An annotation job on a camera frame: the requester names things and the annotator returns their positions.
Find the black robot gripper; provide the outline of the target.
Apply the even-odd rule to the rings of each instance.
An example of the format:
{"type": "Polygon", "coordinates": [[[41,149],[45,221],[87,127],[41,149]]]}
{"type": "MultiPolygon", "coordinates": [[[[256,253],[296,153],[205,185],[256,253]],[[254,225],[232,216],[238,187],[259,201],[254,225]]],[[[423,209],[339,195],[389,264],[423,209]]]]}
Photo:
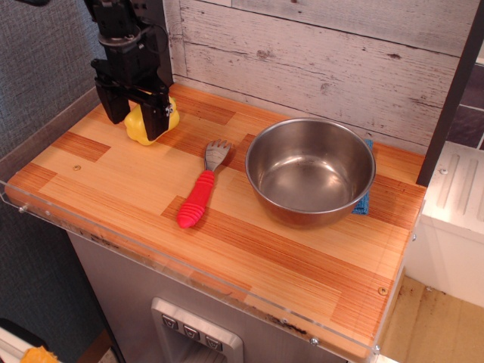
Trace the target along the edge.
{"type": "Polygon", "coordinates": [[[148,141],[156,141],[175,128],[175,101],[158,76],[160,58],[154,28],[99,29],[105,59],[95,59],[95,86],[113,124],[130,112],[129,102],[141,104],[148,141]]]}

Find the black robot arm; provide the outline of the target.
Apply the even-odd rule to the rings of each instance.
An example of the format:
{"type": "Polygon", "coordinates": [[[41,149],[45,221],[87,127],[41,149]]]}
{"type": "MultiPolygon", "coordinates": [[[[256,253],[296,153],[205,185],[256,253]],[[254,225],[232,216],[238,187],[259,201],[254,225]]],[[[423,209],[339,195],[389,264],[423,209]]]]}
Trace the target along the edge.
{"type": "Polygon", "coordinates": [[[95,85],[112,123],[124,123],[128,136],[154,143],[178,125],[169,34],[161,1],[87,1],[98,25],[105,59],[95,59],[95,85]]]}

